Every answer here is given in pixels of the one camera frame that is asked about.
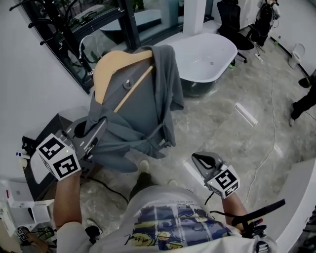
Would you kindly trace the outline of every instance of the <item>floor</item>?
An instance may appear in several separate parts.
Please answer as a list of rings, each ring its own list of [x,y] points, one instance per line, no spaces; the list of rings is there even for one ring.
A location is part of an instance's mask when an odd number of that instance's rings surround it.
[[[236,68],[227,69],[209,94],[185,99],[185,109],[172,112],[177,146],[163,151],[166,158],[155,160],[136,151],[127,156],[136,163],[148,159],[156,183],[165,185],[176,179],[179,186],[206,200],[210,192],[189,173],[194,169],[191,154],[214,151],[237,171],[241,179],[237,194],[248,211],[271,204],[291,165],[315,157],[316,109],[289,126],[291,103],[307,93],[298,85],[304,75],[299,68],[289,67],[287,55],[274,48],[272,41],[266,42],[264,50],[262,60],[255,56],[256,48],[246,52],[247,64],[237,57]],[[243,116],[245,110],[251,117]],[[96,178],[128,196],[137,173],[102,170]],[[80,198],[85,226],[86,219],[92,218],[104,235],[118,228],[126,209],[120,196],[89,182],[82,186]],[[220,197],[214,195],[207,207],[221,211]],[[215,218],[224,221],[221,216]]]

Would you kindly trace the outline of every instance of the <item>white bathtub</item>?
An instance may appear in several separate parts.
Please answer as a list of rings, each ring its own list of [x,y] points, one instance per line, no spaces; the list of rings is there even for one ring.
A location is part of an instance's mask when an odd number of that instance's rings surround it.
[[[169,44],[175,50],[182,88],[187,96],[209,92],[237,55],[236,46],[218,34],[199,34]]]

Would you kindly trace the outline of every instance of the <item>shoe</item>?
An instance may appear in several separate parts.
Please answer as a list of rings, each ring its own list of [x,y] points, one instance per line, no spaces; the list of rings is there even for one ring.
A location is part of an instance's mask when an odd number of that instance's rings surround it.
[[[147,160],[142,160],[138,166],[139,173],[148,173],[149,174],[149,162]]]
[[[98,224],[93,219],[87,219],[88,226],[95,226],[99,229],[100,235],[103,233],[103,230],[98,226]]]
[[[290,125],[290,127],[294,125],[294,120],[291,117],[288,120],[288,124]]]
[[[170,180],[170,181],[168,182],[168,185],[169,185],[169,186],[172,186],[172,187],[176,187],[176,186],[178,186],[178,183],[177,183],[176,180],[172,179],[172,180]]]

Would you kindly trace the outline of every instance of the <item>white wall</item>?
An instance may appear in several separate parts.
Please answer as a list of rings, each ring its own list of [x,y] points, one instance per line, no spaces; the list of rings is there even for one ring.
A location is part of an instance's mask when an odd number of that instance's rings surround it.
[[[272,37],[292,51],[296,43],[306,48],[302,66],[309,73],[316,69],[316,6],[308,0],[279,0],[281,18]]]
[[[199,34],[203,28],[206,0],[185,1],[183,34],[193,36]]]
[[[36,135],[61,110],[88,105],[90,97],[60,64],[21,7],[0,0],[0,178],[23,179],[15,151],[26,132]]]

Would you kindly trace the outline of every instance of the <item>wire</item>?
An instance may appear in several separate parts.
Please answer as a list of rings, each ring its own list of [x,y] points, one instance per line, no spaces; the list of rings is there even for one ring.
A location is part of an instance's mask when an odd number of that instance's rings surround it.
[[[107,186],[104,182],[102,182],[102,181],[100,181],[100,180],[98,180],[98,179],[95,179],[95,178],[93,178],[93,177],[90,177],[90,176],[88,176],[87,179],[90,179],[90,180],[92,180],[92,181],[95,181],[95,182],[98,182],[98,183],[102,184],[102,185],[103,185],[105,188],[107,188],[109,191],[114,192],[114,193],[120,195],[120,196],[126,201],[127,204],[129,203],[128,199],[127,199],[122,193],[117,192],[117,191],[115,191],[115,190],[112,190],[112,189],[111,189],[109,186]]]
[[[316,120],[312,115],[310,115],[310,113],[308,113],[308,112],[305,112],[305,113],[307,113],[309,116],[311,116],[314,120]]]
[[[259,49],[265,54],[266,52],[262,49],[262,47],[260,47],[258,44],[255,44],[257,52],[258,52],[258,56],[260,57],[260,53],[259,53]]]
[[[240,218],[240,216],[233,215],[233,214],[226,213],[226,212],[221,212],[221,211],[210,211],[209,213],[218,213],[218,214],[221,214],[223,216],[227,216],[227,217],[231,217],[231,218]]]
[[[273,23],[272,23],[272,27],[273,27],[273,28],[277,28],[278,25],[279,25],[279,20],[278,20],[278,19],[275,19],[275,20],[273,21]]]
[[[266,160],[269,158],[269,155],[272,153],[272,151],[274,150],[275,148],[275,143],[276,143],[276,134],[277,134],[277,127],[276,127],[276,116],[275,116],[275,107],[274,107],[274,104],[273,104],[273,90],[274,90],[274,87],[275,87],[275,83],[273,81],[273,78],[271,78],[272,80],[272,90],[271,90],[271,104],[272,104],[272,109],[273,109],[273,126],[274,126],[274,129],[275,129],[275,132],[274,132],[274,137],[273,137],[273,145],[272,145],[272,149],[271,151],[268,153],[268,155],[266,156],[266,158],[262,161],[262,163],[259,165],[259,167],[256,169],[256,172],[255,172],[255,176],[253,177],[253,180],[250,184],[250,187],[249,187],[249,191],[248,191],[248,194],[247,194],[247,198],[246,198],[246,201],[243,203],[243,205],[245,205],[248,201],[248,198],[249,198],[249,194],[250,194],[250,191],[251,191],[251,187],[254,183],[254,181],[256,180],[256,176],[257,176],[257,172],[258,170],[261,168],[261,166],[266,162]]]
[[[46,232],[40,234],[40,235],[38,236],[38,238],[40,238],[41,236],[43,236],[43,235],[45,235],[45,234],[47,234],[47,233],[54,233],[54,231],[53,231],[53,230],[46,231]]]
[[[212,198],[212,196],[214,195],[214,192],[212,192],[211,195],[209,195],[209,197],[207,198],[207,200],[205,201],[204,205],[206,206],[207,202],[209,201],[210,198]]]
[[[40,230],[38,230],[38,231],[31,231],[29,233],[31,233],[31,234],[40,233],[40,232],[43,232],[43,230],[46,229],[46,228],[50,228],[50,227],[43,227],[43,228],[40,228]]]

